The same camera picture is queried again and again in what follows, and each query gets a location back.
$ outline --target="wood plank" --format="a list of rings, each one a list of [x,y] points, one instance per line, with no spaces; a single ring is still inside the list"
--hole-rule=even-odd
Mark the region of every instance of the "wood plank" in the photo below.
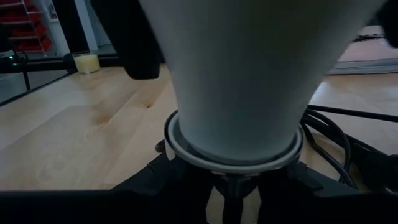
[[[398,113],[398,75],[326,77],[311,103],[375,113]],[[123,68],[72,75],[0,108],[0,190],[110,189],[150,162],[166,118],[177,108],[169,72],[131,80]],[[398,154],[398,126],[328,114],[344,131],[388,154]],[[342,148],[318,143],[343,160]],[[301,160],[334,179],[338,174],[304,144]],[[220,222],[223,198],[208,203]],[[254,223],[258,192],[245,198],[243,223]]]

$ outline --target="yellow liquid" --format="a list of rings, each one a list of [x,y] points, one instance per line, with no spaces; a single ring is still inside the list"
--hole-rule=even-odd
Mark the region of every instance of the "yellow liquid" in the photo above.
[[[100,61],[96,54],[80,55],[74,58],[76,68],[80,73],[90,74],[96,72],[100,67]]]

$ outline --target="white cone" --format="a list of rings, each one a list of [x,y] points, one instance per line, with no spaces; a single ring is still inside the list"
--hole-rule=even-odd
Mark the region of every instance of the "white cone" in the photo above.
[[[184,137],[252,164],[286,150],[327,71],[380,0],[140,0],[169,66]]]

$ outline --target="black leg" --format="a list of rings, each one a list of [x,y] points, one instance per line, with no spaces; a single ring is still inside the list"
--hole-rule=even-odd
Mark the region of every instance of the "black leg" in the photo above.
[[[243,199],[226,198],[224,201],[223,224],[240,224],[243,212]]]
[[[25,81],[26,91],[29,91],[30,90],[29,77],[27,76],[27,72],[25,70],[22,73],[24,74],[24,81]]]
[[[207,224],[206,206],[213,179],[210,171],[179,157],[169,161],[162,153],[113,190],[131,190],[155,197],[160,210],[154,215],[162,217],[164,223]]]

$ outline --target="black object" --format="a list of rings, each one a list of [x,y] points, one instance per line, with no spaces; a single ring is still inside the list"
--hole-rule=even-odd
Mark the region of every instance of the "black object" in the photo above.
[[[53,0],[52,4],[57,11],[70,52],[76,53],[90,50],[75,1]]]
[[[398,156],[359,151],[356,164],[363,183],[372,190],[398,192]]]
[[[296,169],[286,167],[258,177],[262,201],[258,223],[341,223],[342,217],[345,222],[384,223],[394,218],[392,205],[398,202],[397,196],[359,194],[305,164],[295,166]],[[113,190],[1,192],[0,215],[2,223],[83,220],[204,224],[215,178],[208,170],[178,157],[169,161],[162,153]]]
[[[248,196],[258,185],[258,177],[241,175],[216,175],[214,185],[224,196],[223,223],[241,223],[243,198]]]
[[[332,157],[328,152],[326,152],[324,149],[322,149],[316,142],[314,137],[312,136],[312,133],[310,130],[307,128],[307,125],[305,124],[307,120],[304,118],[303,121],[301,122],[301,126],[304,130],[304,134],[307,138],[307,141],[309,145],[313,148],[315,152],[317,152],[322,158],[324,158],[333,168],[336,169],[336,171],[341,175],[340,179],[343,179],[345,183],[347,183],[348,186],[357,189],[357,186],[355,185],[354,181],[351,179],[351,177],[348,174],[348,171],[334,158]]]
[[[384,37],[388,43],[397,48],[398,47],[398,1],[389,0],[379,11],[378,18],[380,25],[384,31]]]
[[[26,91],[30,91],[30,89],[31,89],[31,88],[30,88],[30,81],[29,81],[29,77],[27,76],[27,72],[26,72],[26,71],[23,71],[22,74],[23,74],[23,76],[24,76]]]
[[[91,0],[91,5],[133,79],[159,76],[162,52],[137,0]]]
[[[65,54],[62,57],[62,62],[65,64],[68,73],[75,73],[77,72],[76,64],[75,64],[75,59],[73,58],[73,55],[71,53]]]
[[[4,25],[0,24],[0,59],[3,52],[12,50],[12,45],[8,41],[8,37],[10,36],[9,30],[6,29]]]

